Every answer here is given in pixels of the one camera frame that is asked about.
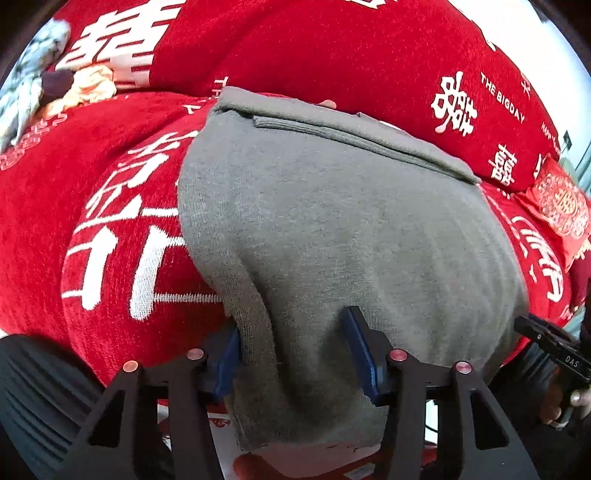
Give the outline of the person's right hand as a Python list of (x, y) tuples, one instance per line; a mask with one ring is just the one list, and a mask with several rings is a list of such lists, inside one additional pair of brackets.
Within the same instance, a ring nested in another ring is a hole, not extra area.
[(571, 378), (556, 368), (550, 378), (540, 418), (545, 425), (562, 429), (572, 418), (584, 419), (590, 414), (590, 386), (575, 388)]

